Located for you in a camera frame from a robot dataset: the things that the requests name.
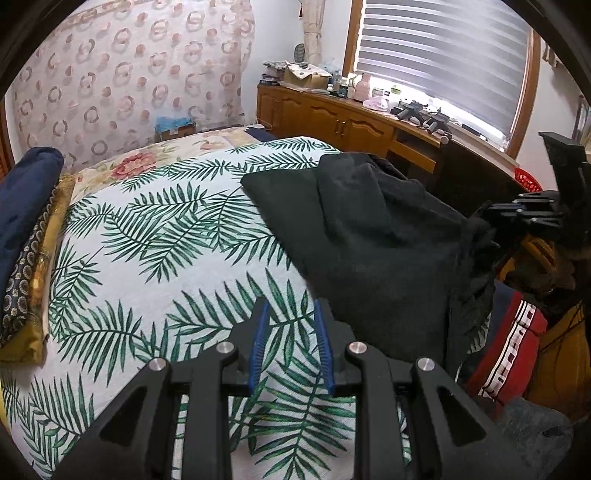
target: window blind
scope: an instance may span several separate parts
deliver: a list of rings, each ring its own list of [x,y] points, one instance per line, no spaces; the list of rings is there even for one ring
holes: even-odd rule
[[[508,135],[529,33],[502,0],[365,0],[355,70],[446,100]]]

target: curtain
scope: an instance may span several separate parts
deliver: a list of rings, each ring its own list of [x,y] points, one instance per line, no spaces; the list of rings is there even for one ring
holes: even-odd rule
[[[318,65],[322,60],[322,22],[326,0],[302,0],[301,8],[304,20],[304,45],[306,61]]]
[[[366,0],[355,70],[462,108],[508,135],[530,26],[502,0]]]
[[[253,40],[249,0],[122,0],[71,15],[13,83],[20,144],[57,148],[75,173],[153,143],[158,116],[197,131],[243,124]]]

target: patterned fabric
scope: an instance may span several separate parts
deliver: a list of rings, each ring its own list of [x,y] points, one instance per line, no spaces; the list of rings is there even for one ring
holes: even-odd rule
[[[33,279],[33,269],[39,253],[40,242],[43,240],[47,228],[53,198],[54,193],[49,197],[37,219],[33,232],[23,246],[17,263],[14,265],[14,270],[8,279],[4,297],[4,315],[0,329],[0,346],[6,345],[27,321],[29,311],[27,297],[30,291],[30,282]]]
[[[151,143],[158,116],[196,131],[244,124],[250,1],[122,1],[87,2],[12,83],[18,143],[59,145],[64,173]]]
[[[76,179],[63,176],[54,190],[53,204],[47,221],[47,228],[39,248],[33,279],[27,296],[28,314],[22,329],[0,348],[0,362],[40,364],[43,358],[43,339],[48,328],[43,324],[43,294],[45,283],[50,281],[50,264],[56,251],[57,239],[66,210],[72,198]]]
[[[271,333],[255,394],[229,402],[234,478],[352,477],[355,402],[327,395],[313,298],[239,183],[335,152],[293,138],[184,158],[70,207],[43,369],[2,372],[12,436],[44,478],[138,368],[198,356],[260,296],[273,308]],[[177,447],[185,415],[186,404]]]
[[[508,298],[497,300],[500,294]],[[501,321],[495,327],[497,331],[490,332],[493,333],[492,341],[486,346],[486,352],[467,382],[466,390],[473,397],[493,398],[505,405],[525,393],[547,322],[521,293],[507,286],[497,287],[495,292],[493,320],[498,316]]]
[[[196,158],[217,150],[259,143],[245,132],[246,128],[233,127],[190,135],[103,160],[77,175],[72,203],[118,181],[169,165],[179,158]]]

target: white cloth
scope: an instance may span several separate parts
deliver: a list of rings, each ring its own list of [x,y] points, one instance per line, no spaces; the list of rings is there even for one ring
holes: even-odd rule
[[[318,65],[322,60],[322,22],[326,0],[302,0],[304,18],[304,45],[306,60]]]

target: red basket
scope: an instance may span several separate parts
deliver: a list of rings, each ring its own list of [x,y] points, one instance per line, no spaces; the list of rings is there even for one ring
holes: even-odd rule
[[[515,180],[530,193],[541,192],[542,187],[532,175],[521,168],[515,169]]]

